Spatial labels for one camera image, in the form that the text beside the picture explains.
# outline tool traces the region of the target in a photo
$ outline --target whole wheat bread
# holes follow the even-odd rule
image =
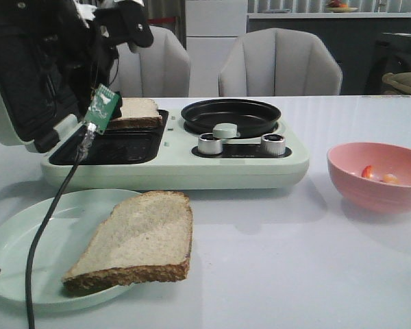
[[[117,204],[62,278],[69,291],[186,278],[192,210],[186,195],[151,191]]]
[[[108,129],[159,127],[163,118],[158,113],[158,104],[149,98],[122,98],[122,116],[110,121]]]

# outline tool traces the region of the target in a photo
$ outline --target white table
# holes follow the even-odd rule
[[[182,108],[199,99],[156,99]],[[259,98],[306,144],[306,177],[285,190],[186,191],[194,212],[188,279],[137,284],[92,308],[37,314],[37,328],[411,329],[411,213],[344,200],[327,172],[336,144],[411,148],[411,97]],[[0,224],[53,197],[42,155],[0,145]],[[25,328],[0,298],[0,329]]]

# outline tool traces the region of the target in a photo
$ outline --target cushion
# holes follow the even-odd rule
[[[382,77],[382,81],[403,93],[411,95],[411,72],[387,73]]]

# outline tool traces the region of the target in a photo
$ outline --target pan lid handle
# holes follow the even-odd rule
[[[239,137],[238,126],[234,123],[218,123],[213,127],[213,137],[228,139]]]

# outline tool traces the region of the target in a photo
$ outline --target frying pan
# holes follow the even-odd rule
[[[181,111],[187,130],[212,132],[218,123],[238,126],[239,138],[251,138],[270,132],[281,112],[275,106],[250,99],[210,99],[192,103]]]

